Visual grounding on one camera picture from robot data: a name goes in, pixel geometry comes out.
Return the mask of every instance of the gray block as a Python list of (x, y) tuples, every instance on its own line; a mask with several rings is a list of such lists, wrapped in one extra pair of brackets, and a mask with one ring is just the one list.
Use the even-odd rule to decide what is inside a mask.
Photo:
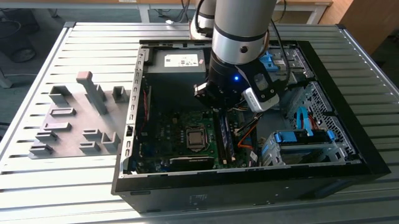
[(56, 141), (58, 135), (56, 133), (54, 133), (54, 131), (43, 131), (43, 132), (38, 132), (35, 138), (39, 141)]
[(90, 98), (90, 101), (95, 105), (95, 108), (99, 112), (99, 114), (107, 114), (107, 107), (103, 102), (105, 99), (105, 92), (102, 90), (102, 87), (97, 87), (93, 82), (94, 74), (90, 71), (82, 71), (78, 73), (76, 81), (79, 84), (82, 84), (87, 91), (87, 97)]
[(90, 141), (101, 141), (103, 135), (99, 129), (84, 129), (82, 134)]
[(44, 130), (58, 130), (58, 131), (70, 131), (72, 128), (71, 124), (68, 122), (64, 123), (47, 123), (44, 124)]
[(50, 115), (54, 117), (74, 116), (76, 110), (72, 107), (68, 108), (56, 108), (50, 111)]
[(97, 154), (102, 151), (95, 141), (82, 142), (79, 148), (84, 154)]
[(113, 90), (113, 97), (117, 103), (130, 102), (130, 96), (127, 95), (126, 89), (123, 86), (115, 86)]
[(109, 152), (118, 151), (119, 143), (121, 143), (121, 138), (119, 138), (117, 132), (114, 132), (113, 140), (109, 138), (109, 135), (106, 133), (103, 133), (102, 144), (105, 145)]
[[(98, 91), (98, 94), (99, 94), (102, 100), (106, 101), (107, 98), (106, 98), (106, 94), (105, 94), (105, 91), (102, 89), (102, 86), (97, 84), (95, 85), (95, 90)], [(86, 98), (87, 98), (89, 102), (93, 103), (93, 100), (91, 100), (89, 94), (86, 94)]]
[(48, 144), (38, 144), (31, 147), (30, 152), (35, 156), (51, 155), (54, 152), (54, 149)]
[(48, 96), (56, 105), (64, 105), (68, 104), (66, 96), (71, 96), (71, 92), (64, 85), (54, 86), (51, 88)]

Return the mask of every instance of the floor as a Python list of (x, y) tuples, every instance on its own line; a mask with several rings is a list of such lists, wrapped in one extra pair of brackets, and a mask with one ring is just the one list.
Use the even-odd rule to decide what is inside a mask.
[[(166, 14), (177, 18), (181, 10), (171, 10)], [(60, 9), (58, 17), (52, 18), (46, 9), (35, 9), (34, 14), (40, 24), (40, 31), (30, 35), (31, 42), (36, 49), (36, 57), (26, 63), (14, 63), (0, 53), (0, 67), (14, 82), (14, 88), (0, 88), (0, 122), (11, 122), (19, 105), (26, 97), (35, 74), (39, 73), (43, 62), (51, 51), (54, 42), (63, 28), (66, 21), (79, 22), (141, 22), (141, 14), (135, 9)], [(194, 10), (189, 11), (189, 18), (193, 18)], [(155, 10), (150, 11), (151, 22), (165, 22), (166, 17), (161, 17)], [(394, 43), (387, 39), (381, 48), (373, 54), (373, 58), (382, 65), (382, 69), (399, 85), (399, 42)], [(0, 136), (4, 135), (6, 127), (0, 126)]]

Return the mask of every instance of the motherboard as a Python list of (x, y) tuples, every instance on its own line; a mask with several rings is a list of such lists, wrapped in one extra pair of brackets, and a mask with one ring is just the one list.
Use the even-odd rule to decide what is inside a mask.
[[(134, 163), (141, 173), (185, 171), (193, 169), (242, 168), (249, 166), (250, 152), (233, 146), (231, 152), (218, 147), (215, 114), (211, 110), (159, 112), (154, 123), (142, 133), (139, 159)], [(229, 112), (227, 128), (233, 144), (241, 135), (234, 134), (245, 122), (242, 111)]]

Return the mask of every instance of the wooden cabinet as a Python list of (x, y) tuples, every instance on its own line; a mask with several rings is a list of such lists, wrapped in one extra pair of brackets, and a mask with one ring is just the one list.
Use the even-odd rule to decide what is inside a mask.
[(334, 0), (321, 24), (343, 24), (371, 54), (399, 27), (399, 0)]

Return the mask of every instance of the power supply label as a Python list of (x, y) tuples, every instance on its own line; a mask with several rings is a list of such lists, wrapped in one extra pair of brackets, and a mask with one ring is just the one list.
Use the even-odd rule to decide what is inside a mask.
[(199, 56), (193, 55), (166, 55), (166, 67), (197, 67), (199, 66)]

